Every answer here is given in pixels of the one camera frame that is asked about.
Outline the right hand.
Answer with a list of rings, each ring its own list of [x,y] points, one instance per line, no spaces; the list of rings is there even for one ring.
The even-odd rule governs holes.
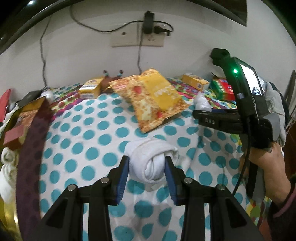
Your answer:
[[[285,161],[278,143],[271,144],[271,152],[251,148],[249,160],[263,169],[266,196],[280,206],[291,190],[285,172]]]

